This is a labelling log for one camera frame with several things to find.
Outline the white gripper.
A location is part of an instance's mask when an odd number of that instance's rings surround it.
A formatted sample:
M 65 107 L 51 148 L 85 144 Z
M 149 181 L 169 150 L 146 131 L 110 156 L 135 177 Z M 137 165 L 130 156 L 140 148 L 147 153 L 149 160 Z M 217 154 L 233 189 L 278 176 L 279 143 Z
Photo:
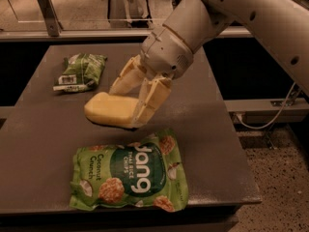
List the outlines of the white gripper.
M 140 55 L 131 57 L 125 64 L 109 94 L 124 96 L 141 86 L 131 120 L 134 128 L 140 128 L 152 119 L 171 94 L 172 79 L 182 77 L 192 63 L 193 52 L 183 40 L 168 27 L 158 26 L 143 41 Z M 146 69 L 154 79 L 146 77 Z

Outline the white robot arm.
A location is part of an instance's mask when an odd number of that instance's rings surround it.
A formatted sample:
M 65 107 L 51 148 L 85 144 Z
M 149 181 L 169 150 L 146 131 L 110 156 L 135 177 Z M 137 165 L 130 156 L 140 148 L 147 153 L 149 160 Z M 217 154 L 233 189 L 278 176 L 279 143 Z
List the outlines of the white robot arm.
M 233 21 L 242 24 L 305 94 L 309 94 L 309 12 L 292 0 L 182 0 L 143 41 L 109 94 L 122 108 L 121 128 L 146 125 L 193 55 Z

